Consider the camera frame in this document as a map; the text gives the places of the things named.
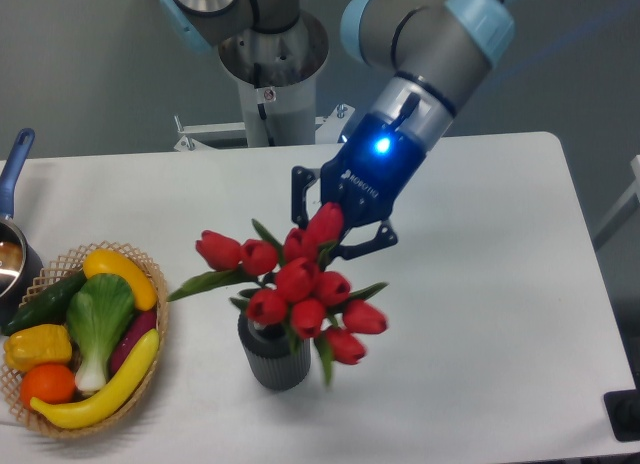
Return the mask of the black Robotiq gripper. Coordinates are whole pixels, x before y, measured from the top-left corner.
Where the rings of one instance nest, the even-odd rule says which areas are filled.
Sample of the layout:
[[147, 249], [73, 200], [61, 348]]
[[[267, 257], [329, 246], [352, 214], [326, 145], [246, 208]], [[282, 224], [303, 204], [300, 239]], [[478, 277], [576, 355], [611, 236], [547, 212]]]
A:
[[291, 221], [301, 229], [307, 228], [307, 192], [320, 179], [321, 202], [340, 206], [346, 229], [381, 221], [372, 239], [339, 244], [330, 252], [332, 259], [353, 260], [395, 246], [398, 236], [387, 218], [425, 157], [419, 144], [367, 114], [321, 170], [300, 165], [292, 168]]

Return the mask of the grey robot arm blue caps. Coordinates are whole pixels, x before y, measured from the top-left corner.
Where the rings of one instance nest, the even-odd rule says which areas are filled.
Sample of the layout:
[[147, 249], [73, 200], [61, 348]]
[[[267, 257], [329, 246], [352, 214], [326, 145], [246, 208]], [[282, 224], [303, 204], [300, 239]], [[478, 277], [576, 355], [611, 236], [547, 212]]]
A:
[[[292, 222], [307, 228], [306, 194], [337, 204], [343, 230], [376, 224], [357, 245], [336, 237], [323, 262], [393, 246], [394, 202], [508, 48], [509, 0], [351, 0], [340, 23], [345, 51], [392, 78], [318, 169], [292, 171]], [[316, 132], [316, 80], [328, 57], [322, 24], [299, 0], [160, 0], [171, 24], [197, 52], [216, 49], [240, 97], [252, 147], [309, 144]]]

